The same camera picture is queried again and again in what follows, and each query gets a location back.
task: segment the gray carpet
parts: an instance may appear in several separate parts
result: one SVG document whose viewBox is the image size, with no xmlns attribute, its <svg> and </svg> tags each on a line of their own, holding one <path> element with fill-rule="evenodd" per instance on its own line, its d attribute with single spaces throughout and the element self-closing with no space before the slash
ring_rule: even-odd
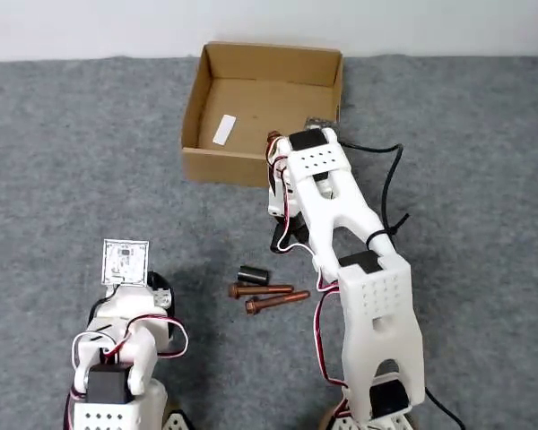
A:
<svg viewBox="0 0 538 430">
<path fill-rule="evenodd" d="M 269 252 L 265 190 L 184 179 L 195 65 L 0 64 L 0 429 L 61 427 L 104 237 L 150 239 L 175 286 L 191 344 L 156 374 L 199 429 L 313 429 L 338 400 L 314 355 L 316 294 L 256 317 L 226 296 L 245 262 L 297 288 L 314 273 L 302 252 Z M 469 428 L 538 429 L 538 58 L 348 59 L 345 76 L 343 137 L 405 145 L 389 218 L 412 215 L 397 245 L 427 384 Z M 349 157 L 378 208 L 391 157 Z M 324 314 L 333 374 L 341 315 Z M 428 402 L 416 413 L 455 428 Z"/>
</svg>

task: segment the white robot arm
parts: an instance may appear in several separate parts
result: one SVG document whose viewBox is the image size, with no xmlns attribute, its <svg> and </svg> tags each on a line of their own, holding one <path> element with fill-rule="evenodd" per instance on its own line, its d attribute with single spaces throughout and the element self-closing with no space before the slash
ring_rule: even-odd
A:
<svg viewBox="0 0 538 430">
<path fill-rule="evenodd" d="M 366 204 L 332 129 L 274 135 L 267 161 L 268 209 L 282 223 L 272 249 L 283 253 L 301 245 L 284 243 L 291 226 L 300 232 L 304 221 L 313 266 L 319 279 L 330 283 L 323 288 L 318 281 L 317 289 L 338 288 L 341 296 L 344 382 L 338 385 L 351 419 L 359 428 L 401 428 L 395 424 L 403 422 L 399 417 L 424 400 L 422 336 L 412 309 L 410 265 L 381 233 L 384 226 Z M 338 227 L 358 237 L 363 252 L 339 258 L 332 245 Z M 394 360 L 398 371 L 377 375 L 387 360 Z"/>
<path fill-rule="evenodd" d="M 148 247 L 148 242 L 104 241 L 102 283 L 108 292 L 72 345 L 74 385 L 65 413 L 69 430 L 191 428 L 181 411 L 167 420 L 175 421 L 175 427 L 164 426 L 167 393 L 152 379 L 158 357 L 181 357 L 188 337 L 173 316 L 169 284 L 157 273 L 148 274 Z M 180 351 L 166 352 L 169 327 L 185 337 Z"/>
</svg>

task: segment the perforated panel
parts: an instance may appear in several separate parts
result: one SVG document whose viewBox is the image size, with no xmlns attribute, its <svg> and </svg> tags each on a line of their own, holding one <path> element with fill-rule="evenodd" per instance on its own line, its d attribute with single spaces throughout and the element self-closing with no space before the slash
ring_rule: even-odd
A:
<svg viewBox="0 0 538 430">
<path fill-rule="evenodd" d="M 330 143 L 307 150 L 293 151 L 289 156 L 288 165 L 296 181 L 338 168 L 351 169 L 341 146 Z"/>
<path fill-rule="evenodd" d="M 380 419 L 371 423 L 368 430 L 413 430 L 413 427 L 404 415 Z M 360 430 L 351 417 L 337 418 L 331 430 Z"/>
<path fill-rule="evenodd" d="M 137 430 L 140 422 L 139 405 L 135 403 L 76 403 L 74 408 L 74 430 Z"/>
<path fill-rule="evenodd" d="M 371 319 L 393 314 L 402 303 L 401 277 L 390 274 L 382 279 L 369 280 L 362 286 L 362 305 Z"/>
</svg>

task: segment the open cardboard box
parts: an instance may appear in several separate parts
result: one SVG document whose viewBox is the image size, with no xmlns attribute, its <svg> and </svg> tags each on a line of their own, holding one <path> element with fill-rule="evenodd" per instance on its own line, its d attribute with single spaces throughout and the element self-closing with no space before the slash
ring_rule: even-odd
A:
<svg viewBox="0 0 538 430">
<path fill-rule="evenodd" d="M 267 186 L 267 134 L 338 119 L 343 56 L 332 49 L 211 42 L 204 46 L 181 133 L 186 177 Z M 235 116 L 224 145 L 213 136 Z"/>
</svg>

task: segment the bolt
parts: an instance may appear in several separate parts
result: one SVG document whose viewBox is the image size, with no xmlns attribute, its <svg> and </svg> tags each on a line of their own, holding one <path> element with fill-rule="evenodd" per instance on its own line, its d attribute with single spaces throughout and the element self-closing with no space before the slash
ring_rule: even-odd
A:
<svg viewBox="0 0 538 430">
<path fill-rule="evenodd" d="M 273 141 L 273 139 L 275 139 L 276 137 L 279 137 L 281 136 L 282 134 L 279 133 L 278 131 L 276 130 L 273 130 L 272 132 L 269 132 L 267 134 L 267 143 L 271 143 Z"/>
<path fill-rule="evenodd" d="M 250 315 L 258 314 L 261 309 L 265 309 L 266 307 L 273 307 L 282 305 L 284 303 L 305 300 L 310 295 L 311 293 L 309 293 L 308 291 L 299 291 L 297 293 L 284 294 L 282 296 L 265 298 L 263 300 L 251 298 L 247 302 L 245 302 L 245 310 Z"/>
<path fill-rule="evenodd" d="M 256 294 L 284 294 L 293 291 L 292 285 L 245 285 L 235 282 L 230 285 L 229 296 L 240 298 L 241 296 L 254 296 Z"/>
</svg>

